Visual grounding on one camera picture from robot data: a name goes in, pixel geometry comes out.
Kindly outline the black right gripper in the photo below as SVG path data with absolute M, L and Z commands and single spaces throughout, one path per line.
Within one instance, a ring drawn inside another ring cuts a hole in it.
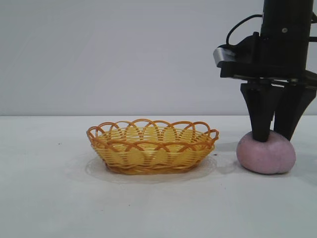
M 217 66 L 221 78 L 269 80 L 277 84 L 290 82 L 315 88 L 317 75 L 306 69 L 308 46 L 317 39 L 310 36 L 317 17 L 312 0 L 266 0 L 260 32 L 240 43 L 226 42 L 217 48 Z M 273 109 L 269 102 L 272 86 L 242 83 L 240 91 L 246 102 L 252 137 L 266 142 L 270 134 Z M 274 131 L 291 140 L 316 89 L 285 86 L 275 110 Z

